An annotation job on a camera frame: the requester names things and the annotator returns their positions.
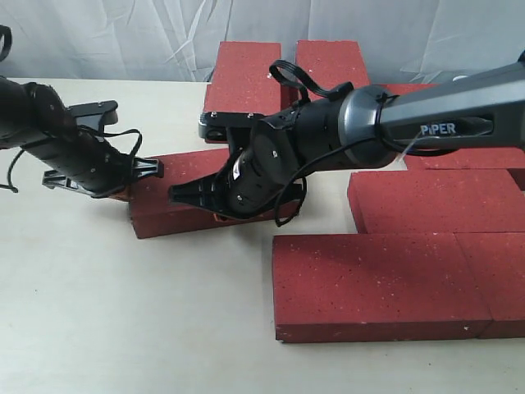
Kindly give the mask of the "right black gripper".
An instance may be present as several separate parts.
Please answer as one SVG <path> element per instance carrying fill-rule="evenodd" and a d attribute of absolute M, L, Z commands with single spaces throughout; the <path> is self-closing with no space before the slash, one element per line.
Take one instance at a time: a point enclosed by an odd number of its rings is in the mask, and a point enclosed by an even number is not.
<path fill-rule="evenodd" d="M 297 216 L 303 204 L 308 171 L 320 156 L 320 117 L 309 110 L 284 110 L 257 121 L 246 149 L 231 153 L 227 179 L 218 172 L 168 188 L 172 204 L 212 212 L 220 223 L 238 222 L 219 213 L 253 215 L 275 201 L 276 222 Z"/>

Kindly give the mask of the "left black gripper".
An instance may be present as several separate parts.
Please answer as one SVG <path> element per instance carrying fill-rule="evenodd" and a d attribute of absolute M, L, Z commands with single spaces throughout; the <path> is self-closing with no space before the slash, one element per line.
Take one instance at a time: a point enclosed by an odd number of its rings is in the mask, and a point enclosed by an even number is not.
<path fill-rule="evenodd" d="M 136 158 L 135 148 L 121 152 L 110 144 L 111 138 L 133 135 L 135 129 L 107 133 L 107 126 L 102 132 L 78 126 L 52 86 L 29 83 L 25 87 L 40 136 L 22 148 L 50 167 L 43 175 L 43 184 L 48 188 L 69 188 L 76 184 L 93 198 L 108 197 L 129 203 L 128 185 L 149 177 L 164 177 L 160 159 Z"/>

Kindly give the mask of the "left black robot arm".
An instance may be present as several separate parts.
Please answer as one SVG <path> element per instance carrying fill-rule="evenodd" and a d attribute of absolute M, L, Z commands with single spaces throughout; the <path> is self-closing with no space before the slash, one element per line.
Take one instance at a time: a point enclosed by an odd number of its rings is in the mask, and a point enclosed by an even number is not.
<path fill-rule="evenodd" d="M 1 147 L 18 148 L 49 169 L 42 183 L 93 199 L 126 200 L 131 185 L 164 175 L 163 163 L 138 155 L 139 136 L 128 153 L 109 143 L 106 126 L 118 121 L 114 100 L 66 106 L 50 85 L 1 79 Z"/>

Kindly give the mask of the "right grey Piper arm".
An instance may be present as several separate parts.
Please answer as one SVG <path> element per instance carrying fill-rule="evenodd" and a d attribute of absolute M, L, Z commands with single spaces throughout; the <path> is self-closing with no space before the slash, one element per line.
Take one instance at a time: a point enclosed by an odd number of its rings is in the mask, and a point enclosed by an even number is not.
<path fill-rule="evenodd" d="M 285 60 L 269 68 L 299 97 L 272 115 L 224 112 L 217 129 L 230 154 L 211 175 L 173 185 L 169 200 L 247 221 L 302 205 L 315 172 L 383 168 L 400 155 L 439 157 L 462 149 L 524 146 L 524 61 L 409 94 L 350 82 L 323 89 Z"/>

